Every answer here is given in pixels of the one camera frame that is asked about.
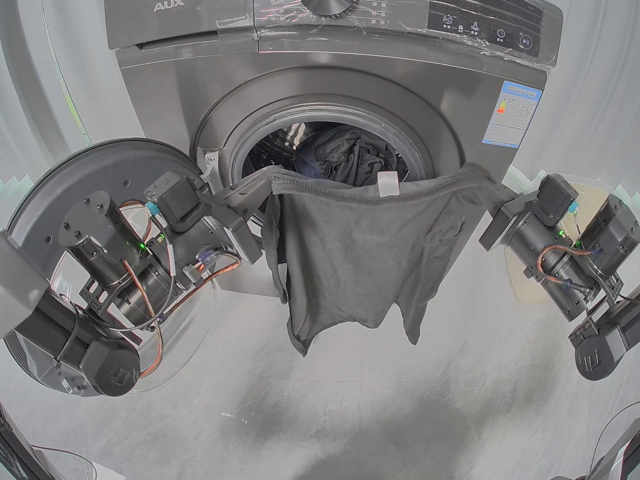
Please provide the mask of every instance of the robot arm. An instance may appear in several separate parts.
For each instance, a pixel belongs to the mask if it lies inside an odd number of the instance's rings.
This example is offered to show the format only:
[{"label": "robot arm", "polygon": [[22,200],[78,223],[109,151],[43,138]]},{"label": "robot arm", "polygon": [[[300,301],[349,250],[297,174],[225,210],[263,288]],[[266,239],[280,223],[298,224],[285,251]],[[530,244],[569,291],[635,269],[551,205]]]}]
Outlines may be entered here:
[{"label": "robot arm", "polygon": [[[640,287],[629,297],[618,268],[640,242],[640,225],[618,197],[610,195],[574,244],[559,226],[577,192],[558,174],[540,188],[502,206],[480,238],[485,249],[510,247],[567,320],[585,313],[569,335],[575,364],[588,380],[613,372],[622,356],[640,341]],[[593,306],[598,293],[604,297]],[[604,305],[606,311],[595,319]]]},{"label": "robot arm", "polygon": [[[90,274],[80,292],[85,308],[55,293],[3,230],[0,337],[14,330],[49,357],[58,374],[64,368],[73,371],[73,381],[60,377],[69,393],[119,396],[130,391],[141,375],[140,337],[122,329],[108,307],[115,304],[128,322],[153,331],[171,318],[174,302],[180,304],[181,297],[206,283],[205,273],[222,256],[257,261],[262,251],[247,220],[270,192],[268,180],[253,179],[212,195],[206,184],[198,188],[188,176],[167,172],[145,190],[148,212],[160,228],[146,243],[107,192],[80,199],[65,215],[58,239]],[[157,321],[146,298],[156,310],[163,307]]]},{"label": "robot arm", "polygon": [[[144,170],[132,169],[133,157]],[[270,194],[270,182],[251,177],[213,194],[196,169],[166,146],[115,141],[90,148],[38,183],[17,213],[20,226],[12,220],[21,247],[0,234],[0,336],[9,333],[5,341],[25,372],[80,396],[122,395],[146,372],[140,372],[138,330],[159,334],[184,300],[226,271],[215,270],[222,257],[236,264],[260,258],[247,221]],[[146,198],[159,230],[147,240],[120,210],[131,196]],[[640,304],[619,300],[623,283],[616,272],[640,241],[640,226],[610,196],[574,244],[559,222],[576,197],[561,176],[551,175],[535,193],[502,205],[485,202],[493,220],[480,242],[487,250],[511,247],[568,320],[586,315],[570,340],[580,373],[597,380],[640,340]],[[43,236],[47,249],[37,242]],[[62,299],[47,281],[65,251],[89,273],[80,291],[84,307]],[[594,303],[599,292],[604,297]],[[113,306],[124,319],[108,311]]]}]

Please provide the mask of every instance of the clothing tag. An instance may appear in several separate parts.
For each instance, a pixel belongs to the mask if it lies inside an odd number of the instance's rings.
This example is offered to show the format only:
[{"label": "clothing tag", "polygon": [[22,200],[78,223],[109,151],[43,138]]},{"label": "clothing tag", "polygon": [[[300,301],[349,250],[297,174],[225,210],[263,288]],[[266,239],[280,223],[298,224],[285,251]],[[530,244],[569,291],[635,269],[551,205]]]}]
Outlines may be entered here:
[{"label": "clothing tag", "polygon": [[380,197],[399,196],[398,173],[396,171],[380,171],[378,173],[378,190]]},{"label": "clothing tag", "polygon": [[166,251],[169,254],[169,275],[175,277],[175,254],[173,253],[173,245],[167,245]]},{"label": "clothing tag", "polygon": [[98,472],[98,480],[125,480],[124,476],[118,475],[116,472],[110,469],[100,466],[100,464],[94,462],[95,470]]}]

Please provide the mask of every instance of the tiled floor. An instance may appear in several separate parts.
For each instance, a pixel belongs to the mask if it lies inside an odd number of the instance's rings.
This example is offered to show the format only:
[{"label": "tiled floor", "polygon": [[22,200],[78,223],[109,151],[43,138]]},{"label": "tiled floor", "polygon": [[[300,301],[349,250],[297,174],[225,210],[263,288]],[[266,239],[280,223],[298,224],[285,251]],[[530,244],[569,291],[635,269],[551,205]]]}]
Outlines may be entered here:
[{"label": "tiled floor", "polygon": [[[550,303],[517,301],[503,252],[476,240],[429,304],[417,346],[392,308],[379,329],[325,331],[302,358],[286,320],[277,299],[221,292],[190,364],[119,399],[47,390],[3,348],[0,400],[32,442],[128,479],[548,480],[586,474],[604,423],[640,398],[640,352],[604,381],[583,380],[573,326]],[[84,478],[74,458],[52,458]]]}]

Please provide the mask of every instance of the cable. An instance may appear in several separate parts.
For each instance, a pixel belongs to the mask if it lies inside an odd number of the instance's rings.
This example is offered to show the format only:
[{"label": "cable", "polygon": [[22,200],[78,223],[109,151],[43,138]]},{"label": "cable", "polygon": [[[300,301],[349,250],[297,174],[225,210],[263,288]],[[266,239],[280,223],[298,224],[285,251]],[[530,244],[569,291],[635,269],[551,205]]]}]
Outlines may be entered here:
[{"label": "cable", "polygon": [[[124,267],[127,269],[127,272],[129,272],[129,275],[133,279],[133,282],[138,287],[138,290],[140,290],[140,294],[142,295],[142,299],[145,300],[145,304],[149,309],[150,315],[156,316],[156,314],[154,313],[154,309],[151,307],[151,301],[147,296],[147,292],[142,286],[142,283],[140,283],[140,279],[138,279],[138,276],[136,276],[136,273],[133,272],[133,268],[131,268],[131,266],[129,265],[129,263],[127,263],[127,261],[123,261],[122,263]],[[158,351],[156,354],[156,359],[153,361],[153,363],[151,363],[151,366],[149,366],[149,368],[147,368],[143,372],[140,372],[140,379],[144,379],[144,377],[148,377],[149,375],[151,375],[151,373],[155,372],[158,366],[160,366],[160,363],[162,362],[162,357],[164,356],[164,341],[162,338],[162,331],[160,330],[160,324],[156,325],[156,334],[158,337]]]},{"label": "cable", "polygon": [[71,346],[71,343],[73,342],[73,340],[76,339],[76,336],[78,334],[78,329],[80,327],[80,311],[78,311],[75,304],[71,304],[71,306],[73,306],[76,312],[76,323],[74,324],[73,331],[71,331],[71,334],[69,334],[69,338],[67,338],[67,342],[65,343],[64,347],[62,347],[62,350],[60,350],[60,354],[58,354],[58,356],[56,357],[56,364],[58,367],[60,367],[60,361],[62,360],[62,357],[65,356],[68,348]]},{"label": "cable", "polygon": [[[169,247],[171,245],[171,240],[169,239],[169,236],[167,235],[166,229],[164,228],[164,226],[162,226],[162,224],[160,224],[158,219],[156,219],[155,217],[151,217],[151,220],[153,220],[153,222],[156,225],[156,227],[158,229],[160,229],[160,231],[162,231],[162,233],[164,235],[164,241],[166,242],[167,247]],[[171,276],[171,283],[169,284],[169,292],[166,295],[166,299],[164,300],[164,304],[162,305],[162,308],[160,309],[160,311],[158,311],[153,316],[153,318],[147,320],[143,324],[136,325],[134,327],[123,327],[123,328],[110,327],[107,324],[105,324],[105,322],[103,322],[102,320],[98,320],[98,318],[94,317],[91,313],[85,312],[85,314],[89,315],[94,322],[96,322],[96,323],[98,323],[100,325],[100,327],[102,327],[103,329],[107,329],[109,331],[115,331],[115,332],[120,332],[120,333],[122,333],[122,332],[130,332],[130,331],[139,331],[140,329],[144,329],[146,327],[149,327],[149,325],[155,323],[156,320],[158,320],[158,318],[160,318],[160,316],[163,315],[163,313],[169,307],[169,303],[171,302],[171,297],[172,297],[172,293],[173,293],[174,289],[175,289],[175,276]]]},{"label": "cable", "polygon": [[628,406],[620,409],[618,412],[616,412],[613,415],[613,417],[608,421],[608,423],[606,425],[604,425],[604,428],[602,429],[602,432],[600,432],[600,437],[598,437],[598,440],[596,441],[596,448],[593,449],[593,456],[591,457],[591,465],[589,466],[589,473],[591,473],[591,469],[593,468],[593,460],[596,458],[596,451],[598,450],[598,444],[600,444],[600,439],[602,439],[602,435],[604,434],[604,431],[609,426],[609,423],[611,423],[615,419],[615,417],[618,414],[620,414],[620,412],[626,411],[627,409],[629,409],[629,407],[633,407],[634,405],[638,405],[638,404],[640,404],[640,400],[638,400],[637,402],[633,402],[633,404],[629,404]]},{"label": "cable", "polygon": [[582,234],[580,231],[580,226],[578,226],[578,217],[576,215],[573,216],[573,223],[575,224],[575,228],[578,230],[578,236]]},{"label": "cable", "polygon": [[[592,254],[596,254],[596,253],[600,252],[600,251],[583,251],[581,249],[575,249],[573,247],[565,247],[564,245],[556,245],[556,244],[546,246],[544,249],[542,249],[542,251],[540,251],[540,254],[538,254],[538,260],[536,261],[536,267],[538,268],[540,274],[542,274],[549,281],[551,281],[552,283],[555,283],[555,284],[565,284],[565,282],[567,280],[558,279],[557,277],[551,276],[551,275],[547,274],[544,271],[544,269],[542,268],[542,256],[544,256],[546,253],[548,253],[551,250],[560,250],[560,251],[564,251],[564,252],[568,252],[568,253],[574,254],[576,256],[590,256]],[[574,286],[587,289],[587,287],[583,287],[583,286],[580,286],[580,285],[574,285]]]},{"label": "cable", "polygon": [[51,452],[68,453],[69,455],[74,455],[74,456],[84,460],[85,462],[88,462],[89,464],[91,464],[91,467],[93,468],[93,478],[94,478],[94,480],[98,479],[98,470],[93,465],[93,462],[91,462],[91,460],[87,459],[87,457],[82,457],[82,455],[80,455],[78,453],[69,452],[69,450],[60,450],[59,448],[49,448],[47,446],[37,446],[35,444],[32,444],[31,448],[37,448],[39,450],[49,450]]},{"label": "cable", "polygon": [[228,265],[224,268],[220,268],[220,270],[216,270],[215,272],[213,272],[213,274],[211,274],[209,277],[207,277],[206,279],[204,279],[203,283],[198,286],[197,288],[191,290],[189,293],[187,293],[187,295],[185,295],[185,297],[183,297],[183,299],[181,299],[175,306],[173,306],[173,308],[171,309],[171,311],[169,311],[169,313],[167,313],[167,316],[173,314],[174,311],[176,311],[176,309],[180,308],[180,306],[182,306],[182,304],[184,304],[185,302],[187,302],[187,300],[189,300],[191,297],[193,297],[195,295],[195,293],[200,290],[203,286],[205,286],[209,281],[213,281],[213,279],[215,279],[216,277],[222,275],[222,274],[226,274],[227,272],[231,272],[231,270],[234,270],[238,267],[240,267],[240,258],[238,258],[238,256],[236,256],[233,253],[225,253],[225,256],[228,256],[229,258],[233,258],[236,260],[235,263],[231,263],[231,265]]},{"label": "cable", "polygon": [[640,299],[632,299],[631,297],[625,297],[624,295],[618,295],[620,299],[628,300],[629,302],[640,302]]}]

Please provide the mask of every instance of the white label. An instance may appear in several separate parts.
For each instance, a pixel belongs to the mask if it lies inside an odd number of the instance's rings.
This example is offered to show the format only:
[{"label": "white label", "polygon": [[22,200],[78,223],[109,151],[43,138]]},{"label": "white label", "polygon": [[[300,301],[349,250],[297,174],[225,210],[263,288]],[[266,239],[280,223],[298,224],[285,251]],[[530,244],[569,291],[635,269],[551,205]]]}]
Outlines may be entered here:
[{"label": "white label", "polygon": [[378,173],[378,190],[380,197],[399,196],[400,183],[396,171],[384,171]]},{"label": "white label", "polygon": [[71,389],[71,386],[67,382],[67,379],[62,379],[62,387],[67,390],[67,393],[69,393],[69,395],[73,394],[74,391],[73,389]]},{"label": "white label", "polygon": [[93,463],[93,466],[98,473],[98,480],[125,480],[124,476],[118,475],[116,472],[100,466],[100,464],[96,462]]},{"label": "white label", "polygon": [[173,254],[173,245],[167,244],[166,251],[169,254],[169,275],[175,277],[175,255]]}]

